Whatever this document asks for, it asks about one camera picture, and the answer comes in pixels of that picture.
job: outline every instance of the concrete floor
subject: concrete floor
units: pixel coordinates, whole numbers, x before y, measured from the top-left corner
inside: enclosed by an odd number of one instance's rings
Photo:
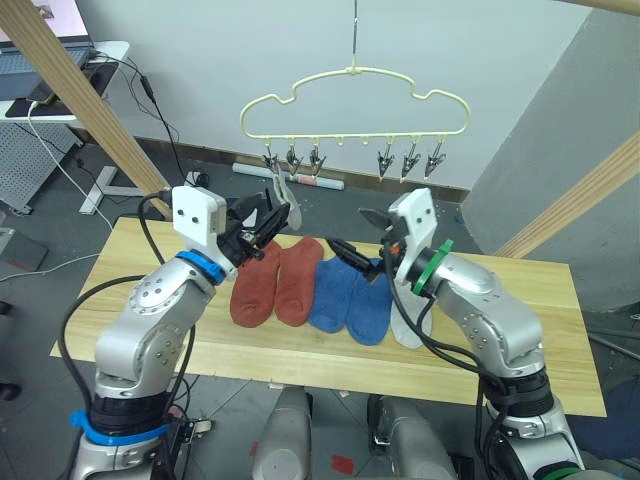
[[[77,157],[85,160],[85,168],[96,175],[108,157],[95,146],[84,147]],[[179,176],[172,161],[154,158],[158,168],[173,184]],[[270,182],[231,173],[229,167],[197,165],[185,160],[185,167],[203,168],[211,178],[210,188],[223,196],[242,196],[263,190]],[[73,159],[64,162],[67,171],[83,187],[91,178],[80,171]],[[127,184],[116,178],[116,183]],[[336,192],[292,185],[303,213],[301,234],[342,236],[348,240],[378,242],[380,233],[359,218],[358,207],[386,208],[397,196],[356,188]],[[55,172],[31,201],[34,211],[26,217],[8,214],[3,226],[14,227],[46,245],[50,252],[43,269],[66,260],[99,252],[109,231],[98,216],[84,216],[77,210],[82,203],[80,193]],[[437,202],[439,227],[435,243],[445,238],[455,241],[454,249],[477,252],[469,236],[459,208],[455,204]],[[105,201],[101,210],[110,219],[133,214],[137,201],[122,204]],[[17,381],[22,395],[13,402],[0,403],[0,478],[54,478],[62,471],[74,430],[69,414],[81,406],[81,398],[59,359],[49,357],[60,319],[68,304],[77,296],[93,264],[93,259],[75,263],[44,276],[31,276],[0,283],[0,299],[15,306],[11,335],[2,346],[0,374],[5,381]],[[15,273],[0,264],[0,278]],[[608,326],[635,329],[628,313],[593,314],[594,322]],[[594,348],[601,383],[611,386],[637,372],[637,363],[612,356],[608,349]],[[81,363],[85,377],[91,382],[93,365]],[[352,459],[353,475],[391,475],[388,460],[372,458],[367,450],[365,405],[367,395],[310,388],[315,398],[313,418],[313,475],[315,478],[343,478],[331,468],[331,456]],[[250,451],[259,439],[279,391],[267,384],[227,378],[202,377],[193,390],[192,416],[216,421],[214,432],[194,444],[192,463],[187,478],[246,478],[251,463]],[[438,402],[419,402],[425,416],[432,420],[450,452],[471,455],[473,409],[468,406]]]

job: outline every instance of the white wall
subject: white wall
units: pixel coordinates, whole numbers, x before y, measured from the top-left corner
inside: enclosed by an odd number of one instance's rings
[[[78,0],[94,40],[126,40],[148,74],[167,120],[181,142],[245,154],[264,146],[243,136],[242,107],[255,97],[288,96],[296,80],[344,68],[351,61],[348,0]],[[471,104],[473,119],[450,137],[447,161],[431,181],[471,188],[553,69],[590,9],[549,0],[360,0],[358,63],[407,73],[423,92],[442,88]],[[337,78],[303,87],[283,107],[262,105],[254,130],[329,132],[336,129],[457,128],[458,106],[411,101],[406,84],[390,79]],[[132,134],[166,138],[144,117],[123,82],[110,102]],[[376,150],[356,140],[321,146],[326,166],[377,174]],[[426,157],[433,140],[417,151]],[[285,142],[273,151],[282,156]],[[300,142],[308,156],[310,142]],[[395,146],[398,177],[408,141]],[[423,175],[419,164],[411,178]]]

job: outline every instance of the white cable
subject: white cable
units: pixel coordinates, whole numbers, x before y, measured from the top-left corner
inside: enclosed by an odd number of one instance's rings
[[[98,208],[98,205],[96,205],[96,203],[91,200],[91,198],[89,198],[89,195],[87,195],[85,193],[85,191],[82,189],[82,187],[80,187],[80,185],[78,185],[76,183],[76,181],[71,178],[71,175],[69,175],[66,170],[64,168],[62,168],[62,165],[60,165],[60,162],[58,162],[58,160],[56,160],[56,157],[53,155],[53,153],[51,153],[51,150],[49,150],[49,146],[44,142],[44,140],[42,140],[42,137],[40,137],[40,134],[38,133],[38,131],[35,129],[35,127],[33,126],[33,123],[31,123],[31,112],[33,112],[33,109],[38,105],[38,102],[31,102],[31,106],[29,107],[29,112],[27,113],[27,122],[29,123],[29,126],[31,127],[31,130],[33,131],[33,134],[36,136],[36,138],[38,140],[40,140],[40,143],[42,144],[42,146],[44,147],[44,149],[47,151],[47,153],[49,154],[49,156],[51,157],[51,160],[53,160],[53,163],[56,164],[56,166],[60,169],[60,171],[64,174],[65,177],[67,177],[69,179],[69,181],[71,183],[73,183],[75,185],[75,187],[80,190],[80,193],[82,193],[82,195],[84,196],[84,198],[86,198],[89,202],[91,202],[93,204],[93,206],[96,209],[96,212],[98,212],[98,215],[100,215],[102,217],[102,219],[107,222],[107,225],[109,225],[109,230],[113,231],[113,225],[111,224],[111,222],[109,221],[109,219],[107,217],[105,217],[102,212],[100,211],[100,209]]]
[[[74,258],[73,260],[69,260],[68,262],[61,263],[57,267],[50,268],[49,270],[40,270],[38,272],[16,273],[14,275],[9,275],[8,277],[0,278],[0,283],[6,282],[7,280],[11,280],[12,278],[26,277],[27,275],[44,275],[46,273],[54,272],[54,271],[58,270],[59,268],[66,267],[67,265],[70,265],[70,264],[72,264],[74,262],[79,262],[80,260],[86,260],[87,258],[97,257],[98,255],[100,255],[100,254],[99,253],[93,253],[91,255],[85,255],[84,257]]]

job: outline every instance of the wooden table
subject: wooden table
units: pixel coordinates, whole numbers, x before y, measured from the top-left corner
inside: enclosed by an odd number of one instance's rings
[[[149,222],[165,258],[183,248],[171,223]],[[289,247],[299,237],[279,235]],[[321,240],[325,259],[333,253]],[[370,257],[379,245],[356,243]],[[494,270],[505,288],[526,302],[540,317],[553,392],[567,413],[605,416],[591,348],[587,340],[569,267],[560,263],[461,255]],[[122,218],[109,237],[84,290],[112,279],[153,271],[158,264],[137,220]],[[111,287],[88,300],[67,329],[72,356],[94,361],[100,332],[122,312],[133,284]],[[272,315],[257,328],[243,328],[231,320],[232,284],[217,294],[197,324],[198,334],[190,373],[255,379],[278,383],[398,395],[473,404],[477,378],[436,358],[425,348],[410,350],[397,344],[389,329],[380,345],[367,347],[353,340],[347,329],[324,333],[309,324],[293,328]],[[458,326],[437,306],[433,310],[434,338],[467,346]]]

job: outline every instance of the wooden beam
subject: wooden beam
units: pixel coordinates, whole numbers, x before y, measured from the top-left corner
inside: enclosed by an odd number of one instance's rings
[[[602,8],[612,12],[628,13],[640,16],[640,0],[563,0],[587,7]]]
[[[640,173],[640,130],[495,253],[522,258]]]
[[[29,0],[0,0],[0,28],[140,190],[147,194],[169,186]],[[158,200],[154,205],[170,218],[166,204]]]

